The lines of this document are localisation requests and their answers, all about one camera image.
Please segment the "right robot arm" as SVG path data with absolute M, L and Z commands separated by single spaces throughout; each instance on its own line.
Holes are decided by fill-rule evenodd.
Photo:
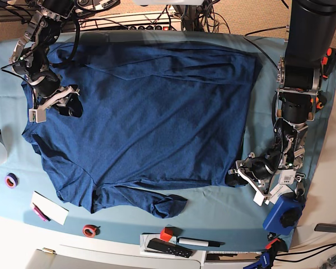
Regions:
M 79 118 L 83 106 L 78 98 L 77 85 L 62 86 L 62 78 L 53 72 L 53 68 L 63 68 L 70 64 L 78 48 L 80 26 L 74 13 L 74 1 L 35 1 L 35 11 L 24 35 L 19 38 L 8 65 L 1 71 L 18 77 L 27 83 L 32 98 L 29 109 L 29 121 L 46 121 L 46 110 L 54 108 L 60 115 Z M 54 44 L 69 19 L 76 26 L 74 45 L 68 58 L 59 63 L 48 60 L 50 46 Z

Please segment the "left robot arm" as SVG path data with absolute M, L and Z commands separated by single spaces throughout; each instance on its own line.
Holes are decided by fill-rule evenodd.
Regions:
M 250 153 L 236 161 L 229 172 L 252 186 L 259 206 L 270 199 L 275 175 L 293 183 L 302 168 L 307 122 L 315 118 L 323 78 L 334 66 L 328 49 L 336 30 L 336 1 L 292 1 L 290 13 L 287 46 L 277 65 L 274 144 L 262 156 Z

